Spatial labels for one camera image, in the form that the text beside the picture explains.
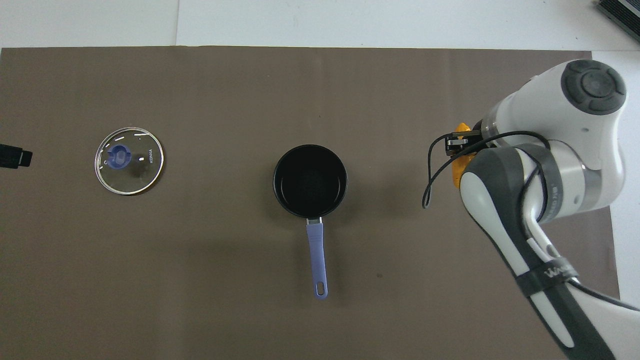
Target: purple handle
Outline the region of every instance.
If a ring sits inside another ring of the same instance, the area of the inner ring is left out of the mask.
[[[311,251],[311,275],[314,280],[314,294],[323,300],[328,294],[326,286],[326,269],[324,267],[323,225],[308,224],[307,237]]]

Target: orange part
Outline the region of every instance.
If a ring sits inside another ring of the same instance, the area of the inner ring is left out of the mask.
[[[466,125],[464,122],[461,122],[458,127],[456,127],[456,131],[471,131],[471,128]],[[455,159],[453,163],[451,163],[451,173],[453,175],[453,185],[457,188],[460,188],[460,179],[462,178],[462,173],[467,168],[467,165],[473,160],[475,155],[464,155],[460,156],[458,159]]]

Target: lid metal rim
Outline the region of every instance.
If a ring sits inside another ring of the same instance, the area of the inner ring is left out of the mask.
[[[158,146],[158,149],[160,150],[160,167],[158,168],[158,172],[156,173],[156,176],[154,176],[153,180],[151,180],[151,182],[149,182],[148,185],[146,185],[145,187],[143,187],[142,189],[133,191],[133,192],[121,192],[120,190],[116,190],[112,187],[110,187],[102,178],[102,175],[99,172],[99,162],[100,162],[100,154],[102,154],[102,150],[104,150],[104,146],[107,144],[107,141],[109,139],[111,139],[112,137],[114,137],[116,134],[121,133],[123,131],[131,131],[131,130],[137,130],[137,131],[141,131],[144,132],[146,134],[148,134],[149,136],[151,136],[151,138],[156,142],[156,145]],[[119,195],[134,195],[137,193],[141,193],[143,191],[145,191],[147,188],[149,188],[151,185],[154,184],[154,182],[156,181],[156,179],[160,176],[160,172],[162,171],[162,167],[164,166],[164,151],[162,149],[162,145],[160,144],[160,141],[149,131],[142,129],[141,127],[123,127],[121,129],[118,129],[116,131],[113,131],[111,134],[109,134],[109,136],[105,137],[104,140],[102,141],[102,143],[100,144],[100,147],[98,147],[98,151],[95,153],[95,161],[93,163],[93,169],[95,170],[95,175],[98,177],[98,180],[100,181],[100,183],[109,191],[119,194]]]

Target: handle hole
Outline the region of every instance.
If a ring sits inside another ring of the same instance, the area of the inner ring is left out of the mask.
[[[324,283],[322,281],[318,281],[316,284],[316,291],[318,295],[324,295]]]

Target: saucepan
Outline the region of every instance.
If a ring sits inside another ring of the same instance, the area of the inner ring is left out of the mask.
[[[307,219],[314,295],[329,293],[324,265],[322,217],[338,207],[347,190],[347,172],[340,158],[320,145],[301,145],[285,153],[273,174],[276,199],[288,212]]]

